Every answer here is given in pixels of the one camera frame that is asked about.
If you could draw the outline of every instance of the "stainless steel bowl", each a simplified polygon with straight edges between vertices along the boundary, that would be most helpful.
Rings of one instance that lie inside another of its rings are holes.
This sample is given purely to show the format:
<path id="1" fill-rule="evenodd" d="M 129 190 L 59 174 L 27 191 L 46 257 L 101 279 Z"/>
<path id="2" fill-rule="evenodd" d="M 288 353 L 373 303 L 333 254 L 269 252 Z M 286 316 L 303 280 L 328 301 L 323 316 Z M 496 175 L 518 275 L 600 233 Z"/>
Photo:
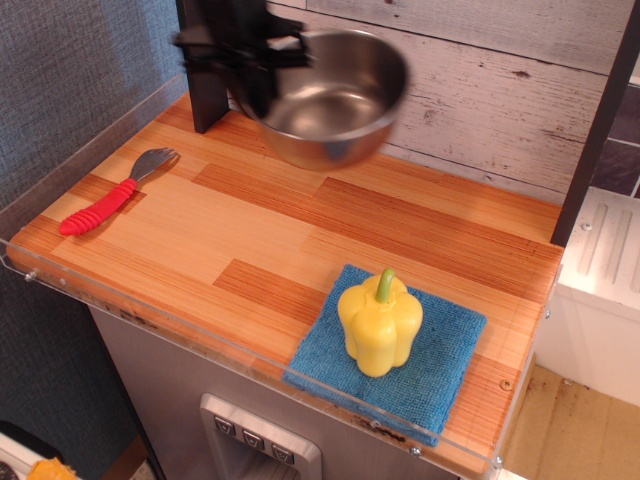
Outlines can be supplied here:
<path id="1" fill-rule="evenodd" d="M 370 156 L 389 136 L 404 96 L 404 58 L 379 37 L 355 30 L 305 32 L 304 39 L 311 67 L 278 70 L 280 96 L 258 120 L 265 140 L 283 160 L 308 170 Z"/>

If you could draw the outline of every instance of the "white wood plank wall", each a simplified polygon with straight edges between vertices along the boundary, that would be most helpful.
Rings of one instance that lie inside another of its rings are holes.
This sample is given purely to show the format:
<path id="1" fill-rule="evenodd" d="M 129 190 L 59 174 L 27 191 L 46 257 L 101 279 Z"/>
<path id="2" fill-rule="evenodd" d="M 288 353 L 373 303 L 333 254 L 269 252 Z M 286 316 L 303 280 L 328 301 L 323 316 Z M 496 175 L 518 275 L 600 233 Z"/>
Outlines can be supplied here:
<path id="1" fill-rule="evenodd" d="M 411 66 L 383 151 L 562 203 L 633 0 L 280 0 L 307 29 L 355 28 Z"/>

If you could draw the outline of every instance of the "play kitchen counter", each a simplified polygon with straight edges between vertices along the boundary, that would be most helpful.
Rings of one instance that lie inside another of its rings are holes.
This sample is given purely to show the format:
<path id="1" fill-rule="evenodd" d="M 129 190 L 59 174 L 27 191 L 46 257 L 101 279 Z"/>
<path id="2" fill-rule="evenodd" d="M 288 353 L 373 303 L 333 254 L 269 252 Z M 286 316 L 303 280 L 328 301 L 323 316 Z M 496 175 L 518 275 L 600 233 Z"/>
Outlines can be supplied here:
<path id="1" fill-rule="evenodd" d="M 104 224 L 58 233 L 144 151 L 164 146 L 179 161 Z M 343 170 L 301 170 L 275 159 L 238 113 L 194 133 L 185 96 L 26 225 L 7 254 L 19 270 L 363 435 L 487 478 L 560 262 L 562 249 L 548 243 L 558 214 L 381 154 Z M 345 264 L 391 266 L 407 285 L 488 319 L 435 448 L 281 381 Z"/>

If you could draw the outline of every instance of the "dispenser button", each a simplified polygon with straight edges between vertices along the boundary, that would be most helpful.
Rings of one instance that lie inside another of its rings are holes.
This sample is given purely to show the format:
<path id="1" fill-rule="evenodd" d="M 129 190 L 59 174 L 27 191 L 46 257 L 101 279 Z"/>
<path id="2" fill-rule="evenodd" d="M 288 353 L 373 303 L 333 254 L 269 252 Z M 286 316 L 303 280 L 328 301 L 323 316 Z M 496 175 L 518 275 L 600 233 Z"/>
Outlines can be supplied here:
<path id="1" fill-rule="evenodd" d="M 236 427 L 233 426 L 233 423 L 231 423 L 229 420 L 225 420 L 224 418 L 218 417 L 217 415 L 213 416 L 213 420 L 215 421 L 216 428 L 218 430 L 220 430 L 222 433 L 235 437 Z"/>
<path id="2" fill-rule="evenodd" d="M 271 450 L 273 450 L 273 456 L 283 463 L 293 465 L 293 453 L 286 450 L 275 443 L 271 444 Z"/>
<path id="3" fill-rule="evenodd" d="M 255 433 L 251 433 L 247 430 L 242 430 L 242 436 L 244 437 L 244 443 L 256 450 L 264 450 L 264 440 Z"/>

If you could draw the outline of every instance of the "red handle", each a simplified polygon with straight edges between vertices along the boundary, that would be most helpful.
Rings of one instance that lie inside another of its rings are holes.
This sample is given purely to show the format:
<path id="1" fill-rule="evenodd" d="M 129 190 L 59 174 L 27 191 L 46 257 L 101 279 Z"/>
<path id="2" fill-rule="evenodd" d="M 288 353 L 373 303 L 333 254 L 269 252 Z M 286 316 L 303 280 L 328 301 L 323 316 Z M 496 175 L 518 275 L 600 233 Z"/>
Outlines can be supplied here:
<path id="1" fill-rule="evenodd" d="M 60 224 L 60 233 L 62 235 L 82 235 L 93 230 L 133 195 L 137 185 L 138 182 L 133 178 L 127 178 L 116 185 L 102 200 L 67 217 Z"/>

